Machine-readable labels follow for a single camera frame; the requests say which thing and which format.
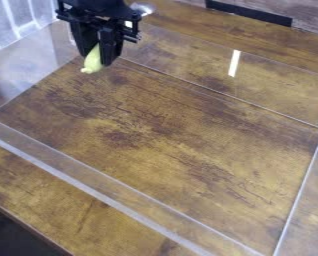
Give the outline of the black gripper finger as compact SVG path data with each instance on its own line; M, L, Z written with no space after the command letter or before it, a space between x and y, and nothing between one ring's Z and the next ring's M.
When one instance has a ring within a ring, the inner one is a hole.
M105 27L99 31L99 47L102 64L110 66L123 49L123 36L115 29Z
M70 27L79 53L86 57L98 44L98 29L81 22L73 22Z

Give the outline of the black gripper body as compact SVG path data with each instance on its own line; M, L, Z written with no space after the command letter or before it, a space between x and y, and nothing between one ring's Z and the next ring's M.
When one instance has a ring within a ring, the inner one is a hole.
M142 14L125 0L57 0L58 18L70 23L77 40L93 40L98 31L111 30L127 41L139 40Z

